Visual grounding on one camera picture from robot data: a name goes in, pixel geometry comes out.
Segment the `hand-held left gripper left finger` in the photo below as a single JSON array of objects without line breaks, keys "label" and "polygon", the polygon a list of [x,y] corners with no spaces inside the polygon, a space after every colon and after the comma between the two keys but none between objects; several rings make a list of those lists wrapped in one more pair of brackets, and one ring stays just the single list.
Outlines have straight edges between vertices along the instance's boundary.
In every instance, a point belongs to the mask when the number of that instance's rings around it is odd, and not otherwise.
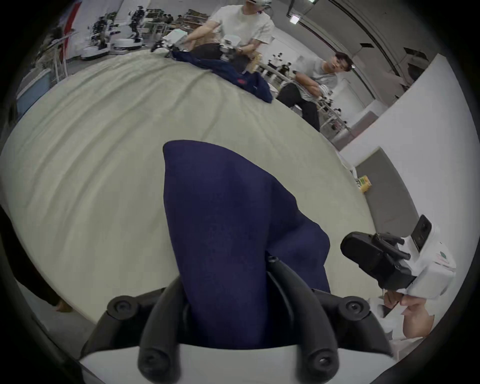
[{"label": "hand-held left gripper left finger", "polygon": [[135,368],[147,382],[177,383],[181,376],[179,344],[188,307],[183,283],[177,277],[167,287],[140,296],[112,298],[81,351],[81,364],[97,378],[107,368],[88,367],[95,354],[138,348]]}]

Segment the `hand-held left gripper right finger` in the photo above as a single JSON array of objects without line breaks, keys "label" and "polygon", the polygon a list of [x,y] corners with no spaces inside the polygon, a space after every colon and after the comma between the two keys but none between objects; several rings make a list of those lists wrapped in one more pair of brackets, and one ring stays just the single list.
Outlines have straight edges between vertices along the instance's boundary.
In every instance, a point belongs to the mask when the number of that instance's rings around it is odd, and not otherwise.
[{"label": "hand-held left gripper right finger", "polygon": [[305,384],[370,384],[393,366],[386,334],[361,297],[311,289],[277,257],[266,255],[269,279],[297,344],[295,378]]}]

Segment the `person's right hand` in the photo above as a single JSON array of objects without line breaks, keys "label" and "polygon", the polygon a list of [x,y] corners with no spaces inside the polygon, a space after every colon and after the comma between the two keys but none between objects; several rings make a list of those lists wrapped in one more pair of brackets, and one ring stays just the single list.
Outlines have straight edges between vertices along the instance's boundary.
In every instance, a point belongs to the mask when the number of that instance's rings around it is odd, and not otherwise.
[{"label": "person's right hand", "polygon": [[394,309],[397,305],[405,307],[402,312],[402,333],[405,339],[427,337],[434,327],[435,315],[430,315],[425,308],[427,300],[421,297],[404,295],[396,291],[385,291],[384,305]]}]

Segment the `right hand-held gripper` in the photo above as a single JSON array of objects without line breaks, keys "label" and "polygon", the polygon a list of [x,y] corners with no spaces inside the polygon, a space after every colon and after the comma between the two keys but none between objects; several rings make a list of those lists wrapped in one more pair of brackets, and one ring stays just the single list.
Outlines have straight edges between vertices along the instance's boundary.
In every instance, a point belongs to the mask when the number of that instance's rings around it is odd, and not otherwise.
[{"label": "right hand-held gripper", "polygon": [[351,232],[340,250],[381,289],[434,300],[447,291],[457,268],[441,240],[439,226],[422,214],[407,237]]}]

